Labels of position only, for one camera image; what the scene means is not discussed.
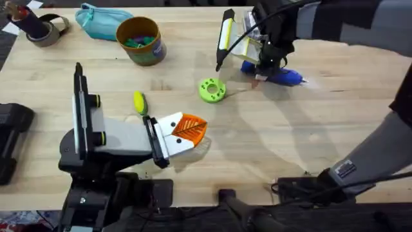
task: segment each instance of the gray robot arm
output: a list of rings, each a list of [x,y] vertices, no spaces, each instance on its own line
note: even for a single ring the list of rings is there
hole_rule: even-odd
[[[412,1],[409,0],[325,1],[299,9],[296,36],[372,46],[412,57],[410,22]],[[410,93],[412,67],[391,105],[394,111],[347,157],[326,169],[318,179],[332,179],[334,184],[343,186],[391,175],[410,165],[412,124],[411,110],[406,109],[410,108],[406,104],[410,102],[407,100]],[[373,186],[355,186],[343,191],[353,197]]]
[[[412,1],[324,1],[299,9],[296,36],[383,48],[412,57]]]

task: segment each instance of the black cable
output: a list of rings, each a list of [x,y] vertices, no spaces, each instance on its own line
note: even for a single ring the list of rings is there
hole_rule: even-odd
[[[47,222],[47,224],[49,224],[49,226],[51,227],[51,230],[54,230],[54,226],[52,225],[52,223],[50,223],[41,213],[39,210],[36,210],[36,213],[45,221]]]
[[[170,218],[170,219],[165,219],[165,220],[144,217],[144,216],[142,216],[142,215],[140,215],[140,214],[138,214],[138,213],[136,213],[136,215],[137,215],[138,217],[140,217],[140,218],[142,218],[142,219],[145,219],[145,220],[148,220],[148,221],[150,221],[150,222],[173,222],[173,221],[181,221],[181,220],[186,220],[186,219],[194,218],[194,217],[197,217],[197,216],[200,216],[200,215],[204,215],[204,214],[206,214],[206,213],[213,212],[213,211],[215,211],[215,210],[217,210],[217,209],[219,209],[219,206],[215,206],[215,207],[213,207],[213,208],[205,209],[205,210],[203,210],[203,211],[200,211],[200,212],[197,212],[197,213],[193,213],[192,215],[184,216],[183,218],[178,218],[178,219]]]
[[[295,3],[290,3],[287,4],[281,8],[279,8],[278,11],[271,13],[270,15],[266,16],[264,19],[260,20],[259,22],[257,22],[255,25],[251,26],[245,33],[243,33],[236,41],[234,41],[234,43],[232,44],[232,46],[230,46],[230,48],[225,52],[225,55],[223,55],[223,57],[220,59],[220,61],[217,61],[217,65],[216,65],[216,71],[218,72],[220,70],[221,65],[223,64],[223,60],[226,58],[226,56],[233,50],[233,48],[238,45],[238,43],[240,43],[240,41],[245,38],[250,32],[252,32],[255,28],[257,28],[258,26],[260,26],[261,24],[263,24],[264,22],[266,22],[268,19],[270,19],[273,16],[276,16],[282,12],[285,12],[291,8],[295,8],[295,7],[301,7],[304,6],[306,4],[310,4],[310,3],[316,3],[319,2],[321,0],[302,0],[302,1],[298,1]]]
[[[232,217],[234,223],[236,224],[236,227],[238,228],[239,232],[243,232],[243,226],[241,221],[237,218],[235,212],[229,207],[227,203],[224,203],[226,210],[229,212],[230,217]]]
[[[389,181],[389,180],[398,180],[398,179],[403,179],[403,178],[407,178],[407,177],[412,177],[412,171],[401,173],[401,174],[396,174],[396,175],[390,175],[390,176],[387,176],[387,177],[376,177],[376,178],[372,178],[372,179],[369,179],[369,180],[362,180],[362,181],[354,182],[354,183],[351,183],[351,184],[345,184],[343,186],[337,186],[337,187],[334,187],[334,188],[326,189],[322,192],[314,193],[314,194],[309,195],[307,197],[287,200],[287,201],[284,201],[282,203],[274,205],[274,207],[285,206],[285,205],[298,203],[298,202],[308,202],[309,200],[312,200],[313,198],[320,197],[324,194],[327,194],[327,193],[330,193],[330,192],[333,192],[333,191],[342,190],[342,189],[345,189],[345,188],[360,186],[360,185],[364,185],[364,184],[376,184],[376,183],[379,183],[379,182],[384,182],[384,181]]]
[[[63,220],[63,212],[65,212],[66,207],[67,207],[67,199],[64,200],[62,210],[60,211],[60,214],[59,214],[59,223],[57,224],[57,232],[64,231],[64,228],[62,228],[62,220]]]
[[[143,222],[142,228],[140,228],[140,231],[139,231],[139,232],[143,232],[144,228],[146,227],[146,224],[149,222],[149,219],[152,218],[154,212],[155,212],[155,211],[153,210],[153,211],[149,214],[149,216],[147,217],[147,219]]]
[[[201,217],[198,218],[197,222],[194,223],[194,227],[191,232],[203,231],[203,220]]]

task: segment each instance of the black knob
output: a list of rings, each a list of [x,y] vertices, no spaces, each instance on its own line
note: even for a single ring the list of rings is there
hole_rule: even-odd
[[[99,94],[96,94],[96,95],[89,94],[89,99],[90,99],[90,107],[92,108],[100,108],[100,106],[102,105]]]
[[[93,132],[92,141],[95,146],[106,145],[106,132]]]

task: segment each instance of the blue zipper pouch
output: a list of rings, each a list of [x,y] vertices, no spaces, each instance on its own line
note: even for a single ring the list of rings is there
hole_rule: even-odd
[[[81,8],[75,14],[76,22],[94,39],[116,41],[117,27],[133,17],[124,10],[97,8],[87,3],[83,3]]]

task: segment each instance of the green toy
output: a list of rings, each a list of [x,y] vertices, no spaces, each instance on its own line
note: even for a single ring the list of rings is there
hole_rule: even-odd
[[[222,100],[226,94],[226,85],[217,78],[203,80],[199,85],[200,97],[208,103]]]
[[[143,38],[143,43],[144,43],[144,45],[148,45],[149,43],[153,42],[154,39],[155,39],[154,37],[145,36],[145,37]]]
[[[140,48],[140,47],[143,47],[143,45],[134,42],[134,40],[132,40],[132,39],[128,39],[128,40],[124,43],[124,46],[128,46],[128,47],[130,47],[130,48]]]
[[[135,105],[137,113],[139,113],[141,116],[147,115],[149,107],[147,105],[146,97],[143,93],[135,91],[133,93],[133,103]]]

